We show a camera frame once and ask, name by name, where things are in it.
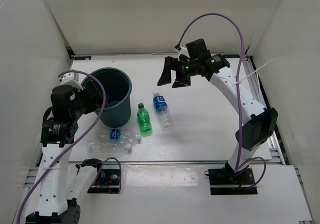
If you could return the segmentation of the white zip tie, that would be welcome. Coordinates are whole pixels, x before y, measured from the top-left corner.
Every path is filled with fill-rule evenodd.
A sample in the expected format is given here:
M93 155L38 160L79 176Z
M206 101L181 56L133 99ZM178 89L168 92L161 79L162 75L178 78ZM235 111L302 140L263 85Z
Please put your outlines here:
M257 75L257 74L258 74L258 71L259 71L260 69L262 69L264 66L268 65L269 63L271 63L274 59L275 59L275 58L270 59L269 61L267 61L266 63L264 63L264 64L261 65L260 67L258 67L256 70L254 70L252 73L250 73L250 74L248 74L247 76L245 76L244 78L236 81L236 82L232 85L232 87L235 86L236 84L242 83L244 80L248 79L248 78L251 77L252 75Z

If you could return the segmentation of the blue label water bottle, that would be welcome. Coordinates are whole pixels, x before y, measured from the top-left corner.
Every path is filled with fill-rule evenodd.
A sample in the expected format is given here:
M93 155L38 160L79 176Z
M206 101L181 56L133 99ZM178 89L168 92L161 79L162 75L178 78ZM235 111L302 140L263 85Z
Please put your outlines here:
M159 92L153 92L153 105L156 116L161 125L162 130L168 130L173 126L172 116L170 114L167 102L163 95Z

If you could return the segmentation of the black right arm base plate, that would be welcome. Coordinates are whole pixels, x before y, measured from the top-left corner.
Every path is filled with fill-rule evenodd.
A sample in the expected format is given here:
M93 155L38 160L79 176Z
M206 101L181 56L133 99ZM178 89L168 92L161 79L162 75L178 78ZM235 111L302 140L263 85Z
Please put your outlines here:
M255 183L251 168L244 171L238 177L231 177L225 168L208 169L204 175L209 178L211 195L256 195L256 187L251 187Z

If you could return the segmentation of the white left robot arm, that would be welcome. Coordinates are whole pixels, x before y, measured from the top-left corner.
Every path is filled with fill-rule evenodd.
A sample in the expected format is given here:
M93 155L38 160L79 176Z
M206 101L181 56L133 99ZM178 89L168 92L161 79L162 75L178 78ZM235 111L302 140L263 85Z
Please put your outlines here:
M102 109L107 97L103 85L95 78L87 87L77 81L68 81L51 93L51 107L43 116L42 169L43 174L34 184L40 187L35 211L26 223L78 223L80 202L90 183L103 182L105 172L99 167L83 165L71 185L67 184L69 157L78 140L78 120L84 114Z

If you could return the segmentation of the clear bottle blue label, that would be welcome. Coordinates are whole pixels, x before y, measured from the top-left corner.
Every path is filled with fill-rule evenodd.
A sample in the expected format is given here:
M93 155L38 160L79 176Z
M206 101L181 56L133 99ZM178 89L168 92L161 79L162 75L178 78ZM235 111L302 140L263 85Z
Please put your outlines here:
M137 144L141 142L141 135L129 129L100 128L96 131L98 138L105 141Z

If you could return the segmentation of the green plastic soda bottle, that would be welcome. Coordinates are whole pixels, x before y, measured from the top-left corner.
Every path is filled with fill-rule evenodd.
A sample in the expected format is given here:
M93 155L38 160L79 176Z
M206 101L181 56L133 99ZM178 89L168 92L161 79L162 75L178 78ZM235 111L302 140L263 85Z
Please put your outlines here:
M150 121L150 114L144 107L143 103L138 104L137 120L141 135L149 135L152 132L152 125Z

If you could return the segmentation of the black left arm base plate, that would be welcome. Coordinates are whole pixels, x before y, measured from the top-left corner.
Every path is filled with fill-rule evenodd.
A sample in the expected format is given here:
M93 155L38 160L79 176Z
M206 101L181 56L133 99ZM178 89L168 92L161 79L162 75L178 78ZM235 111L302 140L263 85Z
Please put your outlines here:
M106 165L95 184L90 187L87 193L90 194L120 194L121 171L118 166Z

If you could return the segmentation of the dark teal plastic bin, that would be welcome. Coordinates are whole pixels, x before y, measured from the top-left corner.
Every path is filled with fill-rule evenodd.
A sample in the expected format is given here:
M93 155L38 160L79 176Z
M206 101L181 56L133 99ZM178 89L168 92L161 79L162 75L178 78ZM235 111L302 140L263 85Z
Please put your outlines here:
M111 67L95 70L91 75L101 82L107 94L107 103L100 120L110 128L124 126L131 117L132 82L129 76Z

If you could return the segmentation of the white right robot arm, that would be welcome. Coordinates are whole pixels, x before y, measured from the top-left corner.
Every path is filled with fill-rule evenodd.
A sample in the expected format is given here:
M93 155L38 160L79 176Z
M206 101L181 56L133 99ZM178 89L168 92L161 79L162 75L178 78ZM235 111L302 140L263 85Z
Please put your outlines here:
M218 88L238 114L237 145L223 168L226 181L235 184L242 179L257 149L273 134L278 113L275 108L265 107L243 87L225 56L212 55L204 39L188 43L176 58L166 57L157 85L187 87L193 76L202 76Z

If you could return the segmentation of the clear bottle without label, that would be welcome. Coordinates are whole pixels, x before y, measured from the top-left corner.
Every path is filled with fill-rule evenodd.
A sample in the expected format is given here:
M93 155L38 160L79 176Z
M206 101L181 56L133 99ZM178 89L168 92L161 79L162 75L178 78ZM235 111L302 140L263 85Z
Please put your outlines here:
M87 144L87 153L89 154L124 154L132 152L131 143L122 142L89 142Z

